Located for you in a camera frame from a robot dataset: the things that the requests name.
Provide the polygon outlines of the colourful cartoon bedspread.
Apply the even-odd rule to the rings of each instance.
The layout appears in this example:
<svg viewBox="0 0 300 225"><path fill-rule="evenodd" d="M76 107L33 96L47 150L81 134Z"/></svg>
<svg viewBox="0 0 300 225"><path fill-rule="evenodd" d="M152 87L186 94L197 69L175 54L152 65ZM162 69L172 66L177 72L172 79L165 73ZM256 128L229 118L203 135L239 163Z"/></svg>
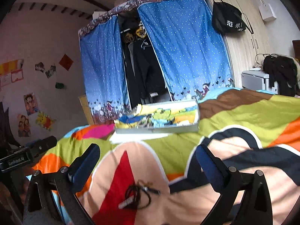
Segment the colourful cartoon bedspread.
<svg viewBox="0 0 300 225"><path fill-rule="evenodd" d="M100 160L77 197L95 224L200 224L218 199L195 156L197 146L206 144L227 167L264 173L274 224L299 224L299 99L219 89L199 108L195 133L109 136L109 125L78 127L34 170L56 172L94 143ZM132 184L161 194L150 193L144 209L119 209Z"/></svg>

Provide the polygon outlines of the white cartoon-lined storage box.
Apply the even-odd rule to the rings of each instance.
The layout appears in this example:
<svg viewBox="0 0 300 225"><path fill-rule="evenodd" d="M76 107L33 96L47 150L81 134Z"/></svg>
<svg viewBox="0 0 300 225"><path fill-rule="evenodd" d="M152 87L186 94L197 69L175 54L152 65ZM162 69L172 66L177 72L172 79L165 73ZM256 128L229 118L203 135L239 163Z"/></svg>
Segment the white cartoon-lined storage box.
<svg viewBox="0 0 300 225"><path fill-rule="evenodd" d="M138 104L114 121L118 134L171 134L197 132L200 110L196 100Z"/></svg>

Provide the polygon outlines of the pile of dark clothes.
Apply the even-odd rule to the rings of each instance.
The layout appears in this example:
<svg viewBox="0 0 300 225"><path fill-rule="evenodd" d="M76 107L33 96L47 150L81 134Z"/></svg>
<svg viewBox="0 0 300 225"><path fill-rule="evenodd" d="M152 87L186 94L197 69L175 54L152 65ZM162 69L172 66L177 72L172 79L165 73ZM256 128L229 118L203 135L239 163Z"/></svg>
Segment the pile of dark clothes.
<svg viewBox="0 0 300 225"><path fill-rule="evenodd" d="M296 95L299 89L299 63L293 57L268 55L263 61L262 71L269 75L269 87L278 84L280 95Z"/></svg>

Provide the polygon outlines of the hanging dark clothes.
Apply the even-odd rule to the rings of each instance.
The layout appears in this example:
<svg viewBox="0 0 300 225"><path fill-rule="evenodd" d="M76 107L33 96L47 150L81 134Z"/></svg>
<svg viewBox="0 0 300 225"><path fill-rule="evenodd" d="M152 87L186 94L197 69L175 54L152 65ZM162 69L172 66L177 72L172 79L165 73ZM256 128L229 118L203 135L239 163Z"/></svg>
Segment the hanging dark clothes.
<svg viewBox="0 0 300 225"><path fill-rule="evenodd" d="M159 62L137 10L121 13L118 20L131 107L170 101Z"/></svg>

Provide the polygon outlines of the light wooden wardrobe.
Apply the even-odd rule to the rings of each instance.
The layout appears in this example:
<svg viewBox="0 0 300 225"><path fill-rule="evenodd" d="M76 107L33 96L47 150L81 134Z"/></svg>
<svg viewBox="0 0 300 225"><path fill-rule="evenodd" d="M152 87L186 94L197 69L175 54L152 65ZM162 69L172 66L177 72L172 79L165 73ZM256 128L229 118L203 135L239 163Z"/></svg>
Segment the light wooden wardrobe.
<svg viewBox="0 0 300 225"><path fill-rule="evenodd" d="M220 0L206 0L210 8L214 2ZM266 26L259 14L258 8L252 0L222 0L235 7L242 13L243 21L252 26L254 34L248 30L239 33L230 33L223 36L234 77L234 86L242 87L241 73L263 62L264 54L271 54L269 36Z"/></svg>

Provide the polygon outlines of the blue fabric wardrobe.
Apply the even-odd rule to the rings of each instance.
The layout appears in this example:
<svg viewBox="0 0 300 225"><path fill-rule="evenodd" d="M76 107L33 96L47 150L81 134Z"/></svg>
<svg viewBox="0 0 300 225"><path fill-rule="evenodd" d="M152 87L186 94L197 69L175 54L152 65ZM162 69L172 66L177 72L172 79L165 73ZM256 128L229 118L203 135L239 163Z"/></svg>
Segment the blue fabric wardrobe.
<svg viewBox="0 0 300 225"><path fill-rule="evenodd" d="M200 101L210 90L234 86L224 40L212 26L205 0L129 0L78 33L94 123L115 120L133 109L119 26L119 15L133 10L147 32L171 101Z"/></svg>

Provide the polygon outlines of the white paper bag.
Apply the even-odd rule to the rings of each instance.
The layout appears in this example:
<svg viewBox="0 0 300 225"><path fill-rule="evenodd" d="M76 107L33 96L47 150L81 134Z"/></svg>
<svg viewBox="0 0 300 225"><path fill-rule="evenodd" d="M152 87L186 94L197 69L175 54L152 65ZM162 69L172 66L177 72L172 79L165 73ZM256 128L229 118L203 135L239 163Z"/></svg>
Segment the white paper bag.
<svg viewBox="0 0 300 225"><path fill-rule="evenodd" d="M266 3L264 0L260 0L259 11L262 20L265 22L274 21L277 18L271 5Z"/></svg>

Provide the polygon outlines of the cartoon family wall poster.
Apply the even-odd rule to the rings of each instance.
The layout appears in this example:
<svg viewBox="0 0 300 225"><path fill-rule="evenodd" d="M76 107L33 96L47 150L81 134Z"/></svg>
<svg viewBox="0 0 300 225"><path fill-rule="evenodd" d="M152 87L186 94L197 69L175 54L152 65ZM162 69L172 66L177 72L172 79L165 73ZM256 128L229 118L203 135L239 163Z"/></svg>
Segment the cartoon family wall poster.
<svg viewBox="0 0 300 225"><path fill-rule="evenodd" d="M31 125L29 119L22 115L18 115L18 137L30 137L31 136Z"/></svg>

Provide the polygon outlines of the yellow cartoon wall sticker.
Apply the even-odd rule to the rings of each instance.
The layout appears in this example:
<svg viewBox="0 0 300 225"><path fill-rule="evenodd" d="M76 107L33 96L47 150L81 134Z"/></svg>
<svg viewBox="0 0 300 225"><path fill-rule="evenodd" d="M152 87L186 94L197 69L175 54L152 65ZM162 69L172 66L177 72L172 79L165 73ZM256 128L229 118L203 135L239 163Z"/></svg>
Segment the yellow cartoon wall sticker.
<svg viewBox="0 0 300 225"><path fill-rule="evenodd" d="M38 112L37 118L35 120L35 123L38 126L44 128L44 129L46 129L48 131L51 131L52 126L53 126L53 124L55 122L56 122L55 119L52 119L48 114L46 114L46 113L44 113L42 111Z"/></svg>

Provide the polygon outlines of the cartoon boy wall poster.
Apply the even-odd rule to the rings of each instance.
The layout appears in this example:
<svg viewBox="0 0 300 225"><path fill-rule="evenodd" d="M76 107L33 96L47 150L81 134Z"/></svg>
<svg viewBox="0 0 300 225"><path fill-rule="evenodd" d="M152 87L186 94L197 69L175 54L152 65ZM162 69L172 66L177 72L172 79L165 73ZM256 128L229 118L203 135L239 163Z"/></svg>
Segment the cartoon boy wall poster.
<svg viewBox="0 0 300 225"><path fill-rule="evenodd" d="M39 112L37 99L33 92L30 94L24 95L23 98L24 98L26 113L28 116Z"/></svg>

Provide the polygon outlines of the green wall sticker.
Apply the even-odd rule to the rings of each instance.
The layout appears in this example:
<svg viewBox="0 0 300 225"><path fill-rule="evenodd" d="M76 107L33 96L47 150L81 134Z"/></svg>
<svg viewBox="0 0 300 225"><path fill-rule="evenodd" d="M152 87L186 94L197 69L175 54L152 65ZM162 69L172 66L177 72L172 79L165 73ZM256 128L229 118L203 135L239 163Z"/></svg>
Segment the green wall sticker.
<svg viewBox="0 0 300 225"><path fill-rule="evenodd" d="M64 83L59 83L59 82L57 82L57 83L55 84L55 88L56 88L56 89L64 89L64 88L65 88L65 85L64 85Z"/></svg>

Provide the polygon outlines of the tilted wall photo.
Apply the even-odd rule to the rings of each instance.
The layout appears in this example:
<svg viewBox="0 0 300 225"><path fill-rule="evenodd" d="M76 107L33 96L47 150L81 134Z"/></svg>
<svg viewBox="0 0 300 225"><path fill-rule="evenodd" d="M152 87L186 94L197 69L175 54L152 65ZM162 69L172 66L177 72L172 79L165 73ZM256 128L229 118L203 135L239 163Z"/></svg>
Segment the tilted wall photo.
<svg viewBox="0 0 300 225"><path fill-rule="evenodd" d="M54 73L56 72L56 66L55 65L51 65L50 69L48 71L45 72L47 78L50 78L54 75Z"/></svg>

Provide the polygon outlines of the yellow orange wall banner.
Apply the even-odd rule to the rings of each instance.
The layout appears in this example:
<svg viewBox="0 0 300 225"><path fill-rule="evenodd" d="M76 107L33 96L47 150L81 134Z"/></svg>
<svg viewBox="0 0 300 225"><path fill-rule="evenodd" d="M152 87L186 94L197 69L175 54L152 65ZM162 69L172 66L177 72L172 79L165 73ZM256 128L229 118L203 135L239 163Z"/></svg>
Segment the yellow orange wall banner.
<svg viewBox="0 0 300 225"><path fill-rule="evenodd" d="M17 71L22 69L24 60L23 59L18 59L18 60L12 60L5 62L3 64L0 64L0 75L6 75L11 72Z"/></svg>

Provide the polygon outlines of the black white wall photo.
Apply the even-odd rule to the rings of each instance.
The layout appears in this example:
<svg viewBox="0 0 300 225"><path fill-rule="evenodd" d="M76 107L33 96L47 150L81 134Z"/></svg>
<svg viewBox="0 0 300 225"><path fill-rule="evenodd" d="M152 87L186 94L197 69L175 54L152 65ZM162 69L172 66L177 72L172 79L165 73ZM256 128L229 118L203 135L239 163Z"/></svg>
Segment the black white wall photo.
<svg viewBox="0 0 300 225"><path fill-rule="evenodd" d="M39 71L39 72L44 73L45 66L42 62L39 62L39 63L35 64L34 69L35 69L35 71Z"/></svg>

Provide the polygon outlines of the red square wall paper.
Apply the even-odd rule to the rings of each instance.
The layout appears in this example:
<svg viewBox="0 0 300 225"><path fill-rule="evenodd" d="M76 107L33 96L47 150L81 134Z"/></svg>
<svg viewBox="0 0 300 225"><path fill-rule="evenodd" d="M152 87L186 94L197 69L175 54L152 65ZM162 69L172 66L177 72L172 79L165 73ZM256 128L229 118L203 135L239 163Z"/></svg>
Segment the red square wall paper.
<svg viewBox="0 0 300 225"><path fill-rule="evenodd" d="M61 60L59 61L59 65L61 65L65 70L70 70L70 67L73 64L73 60L68 57L68 55L64 54Z"/></svg>

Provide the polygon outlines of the black drawstring bag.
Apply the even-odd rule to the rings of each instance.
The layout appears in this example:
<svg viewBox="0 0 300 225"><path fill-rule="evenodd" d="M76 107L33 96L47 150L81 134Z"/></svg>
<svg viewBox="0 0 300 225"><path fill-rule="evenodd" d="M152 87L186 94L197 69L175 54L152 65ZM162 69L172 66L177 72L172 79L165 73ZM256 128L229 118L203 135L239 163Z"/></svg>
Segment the black drawstring bag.
<svg viewBox="0 0 300 225"><path fill-rule="evenodd" d="M246 29L254 34L248 17L237 7L223 0L213 0L211 23L214 30L223 35L243 32Z"/></svg>

